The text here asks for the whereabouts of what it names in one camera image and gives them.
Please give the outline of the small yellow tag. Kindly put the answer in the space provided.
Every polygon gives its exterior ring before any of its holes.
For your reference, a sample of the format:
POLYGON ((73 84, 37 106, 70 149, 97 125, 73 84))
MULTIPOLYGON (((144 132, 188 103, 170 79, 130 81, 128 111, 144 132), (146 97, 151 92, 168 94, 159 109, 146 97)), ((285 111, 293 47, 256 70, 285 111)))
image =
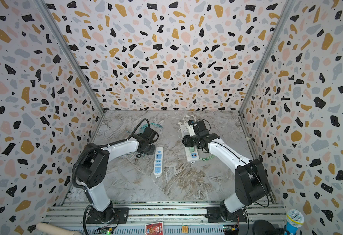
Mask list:
POLYGON ((186 225, 182 226, 181 233, 188 234, 189 233, 189 227, 186 225))

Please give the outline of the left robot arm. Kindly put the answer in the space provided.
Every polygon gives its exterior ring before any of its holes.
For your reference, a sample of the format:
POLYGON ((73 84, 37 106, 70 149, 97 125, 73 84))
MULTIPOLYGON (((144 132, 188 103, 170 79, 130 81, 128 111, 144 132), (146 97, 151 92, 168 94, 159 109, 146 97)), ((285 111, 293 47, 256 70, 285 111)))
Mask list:
POLYGON ((91 143, 84 148, 73 166, 71 182, 75 188, 83 190, 89 201, 85 214, 101 223, 111 223, 118 218, 105 188, 108 164, 131 153, 137 158, 153 155, 158 138, 149 120, 144 118, 126 139, 104 145, 91 143))

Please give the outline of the black round object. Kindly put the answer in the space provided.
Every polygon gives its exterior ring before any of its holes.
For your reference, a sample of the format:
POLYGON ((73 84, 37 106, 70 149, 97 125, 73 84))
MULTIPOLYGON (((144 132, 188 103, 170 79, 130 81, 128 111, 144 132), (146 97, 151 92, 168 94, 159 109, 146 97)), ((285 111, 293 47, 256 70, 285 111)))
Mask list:
POLYGON ((275 235, 276 228, 266 220, 257 220, 252 225, 253 235, 275 235))

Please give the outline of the small white blue power strip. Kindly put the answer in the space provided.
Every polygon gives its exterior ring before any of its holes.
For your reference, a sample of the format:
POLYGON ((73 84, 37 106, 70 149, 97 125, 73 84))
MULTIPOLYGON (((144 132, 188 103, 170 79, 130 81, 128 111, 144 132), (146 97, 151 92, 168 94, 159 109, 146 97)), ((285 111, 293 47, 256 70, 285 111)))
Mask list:
POLYGON ((155 157, 154 157, 154 167, 153 174, 156 179, 159 179, 163 172, 163 160, 164 160, 164 148, 156 147, 155 148, 155 157))

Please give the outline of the large colourful power strip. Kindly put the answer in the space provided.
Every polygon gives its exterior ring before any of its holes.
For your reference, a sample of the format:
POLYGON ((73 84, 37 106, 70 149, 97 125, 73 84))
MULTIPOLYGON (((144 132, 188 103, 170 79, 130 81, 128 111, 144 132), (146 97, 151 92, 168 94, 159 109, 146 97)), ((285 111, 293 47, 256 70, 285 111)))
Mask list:
MULTIPOLYGON (((189 127, 187 123, 180 124, 180 131, 183 138, 185 136, 190 137, 189 127)), ((187 162, 195 164, 197 161, 199 161, 198 150, 195 146, 185 147, 184 149, 186 153, 187 162)))

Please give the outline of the red snack packet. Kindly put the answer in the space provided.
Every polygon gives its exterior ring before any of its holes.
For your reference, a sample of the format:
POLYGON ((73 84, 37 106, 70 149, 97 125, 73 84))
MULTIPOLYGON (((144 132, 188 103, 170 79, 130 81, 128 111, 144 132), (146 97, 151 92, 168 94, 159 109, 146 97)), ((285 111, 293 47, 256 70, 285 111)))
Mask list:
POLYGON ((156 222, 145 225, 145 235, 164 235, 164 223, 156 222))

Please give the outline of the blue toy microphone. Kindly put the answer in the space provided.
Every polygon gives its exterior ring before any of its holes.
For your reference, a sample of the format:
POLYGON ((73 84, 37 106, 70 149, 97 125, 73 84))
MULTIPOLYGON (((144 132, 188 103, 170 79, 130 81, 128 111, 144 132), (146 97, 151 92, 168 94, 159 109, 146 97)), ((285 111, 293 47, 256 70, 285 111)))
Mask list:
POLYGON ((304 216, 296 209, 287 212, 287 224, 284 228, 284 235, 296 235, 298 229, 304 224, 304 216))

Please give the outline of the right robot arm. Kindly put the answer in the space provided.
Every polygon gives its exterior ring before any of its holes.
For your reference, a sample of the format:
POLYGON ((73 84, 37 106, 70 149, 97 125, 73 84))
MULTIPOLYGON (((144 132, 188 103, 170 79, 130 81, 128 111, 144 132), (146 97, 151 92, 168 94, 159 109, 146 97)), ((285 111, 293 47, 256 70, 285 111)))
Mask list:
POLYGON ((234 193, 220 203, 220 217, 223 220, 234 220, 237 211, 262 197, 268 197, 270 185, 260 160, 242 156, 215 133, 186 135, 182 142, 185 147, 196 147, 215 155, 234 173, 234 193))

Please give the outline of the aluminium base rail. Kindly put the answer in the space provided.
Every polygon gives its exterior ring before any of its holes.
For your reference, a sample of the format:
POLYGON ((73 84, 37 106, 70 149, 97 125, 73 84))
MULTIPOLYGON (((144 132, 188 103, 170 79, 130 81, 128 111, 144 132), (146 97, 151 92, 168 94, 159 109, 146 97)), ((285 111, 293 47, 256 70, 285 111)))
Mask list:
POLYGON ((257 220, 266 220, 275 228, 286 225, 286 212, 281 204, 255 204, 236 212, 232 221, 219 215, 219 202, 128 202, 115 203, 111 223, 101 223, 85 214, 88 204, 71 202, 51 207, 43 222, 69 231, 90 235, 143 235, 145 225, 163 222, 166 235, 224 235, 233 229, 240 235, 250 235, 257 220), (182 226, 189 233, 181 233, 182 226))

